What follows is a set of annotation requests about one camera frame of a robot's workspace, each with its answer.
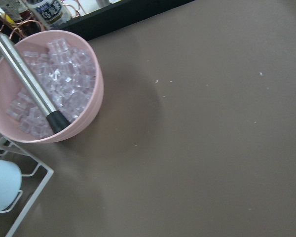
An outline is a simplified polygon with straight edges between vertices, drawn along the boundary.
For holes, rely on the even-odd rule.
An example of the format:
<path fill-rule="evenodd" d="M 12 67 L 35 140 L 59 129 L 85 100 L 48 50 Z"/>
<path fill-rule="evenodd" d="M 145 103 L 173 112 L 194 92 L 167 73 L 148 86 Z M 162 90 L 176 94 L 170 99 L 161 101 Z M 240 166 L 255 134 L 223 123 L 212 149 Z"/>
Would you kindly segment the pink bowl with ice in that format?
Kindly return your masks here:
<path fill-rule="evenodd" d="M 8 62 L 0 60 L 0 133 L 22 143 L 54 143 L 84 130 L 96 117 L 104 96 L 97 57 L 82 37 L 62 30 L 33 34 L 15 49 L 55 106 L 42 112 Z M 65 117 L 53 131 L 53 115 Z"/>

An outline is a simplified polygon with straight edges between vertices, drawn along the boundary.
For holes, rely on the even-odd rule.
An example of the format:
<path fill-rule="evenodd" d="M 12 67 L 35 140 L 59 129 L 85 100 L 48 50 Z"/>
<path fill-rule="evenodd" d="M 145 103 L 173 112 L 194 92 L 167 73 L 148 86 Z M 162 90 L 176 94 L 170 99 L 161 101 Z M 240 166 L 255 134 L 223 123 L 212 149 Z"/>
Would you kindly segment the labelled bottle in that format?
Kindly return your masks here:
<path fill-rule="evenodd" d="M 59 0 L 27 0 L 28 8 L 48 29 L 56 29 L 71 20 L 71 15 Z"/>

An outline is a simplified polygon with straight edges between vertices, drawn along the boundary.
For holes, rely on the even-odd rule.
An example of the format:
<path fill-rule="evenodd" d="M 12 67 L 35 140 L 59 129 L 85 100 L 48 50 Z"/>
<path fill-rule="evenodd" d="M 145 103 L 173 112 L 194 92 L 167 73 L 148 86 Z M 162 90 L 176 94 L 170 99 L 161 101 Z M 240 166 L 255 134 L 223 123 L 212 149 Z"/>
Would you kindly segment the blue plastic cup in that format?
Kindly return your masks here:
<path fill-rule="evenodd" d="M 9 207 L 18 195 L 22 183 L 19 166 L 0 159 L 0 212 Z"/>

